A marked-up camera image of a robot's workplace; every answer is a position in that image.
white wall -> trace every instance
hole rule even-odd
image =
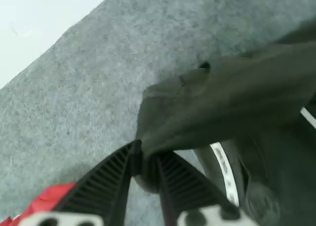
[[[0,0],[0,89],[103,0]]]

white stripe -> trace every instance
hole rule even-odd
[[[311,113],[306,108],[302,108],[301,114],[316,129],[316,119],[311,115]]]
[[[238,197],[236,181],[234,178],[232,167],[228,161],[225,151],[221,143],[219,142],[210,144],[210,146],[212,150],[214,151],[214,154],[217,158],[219,166],[222,170],[225,189],[226,189],[226,197],[231,203],[233,203],[236,206],[239,206],[239,197]]]

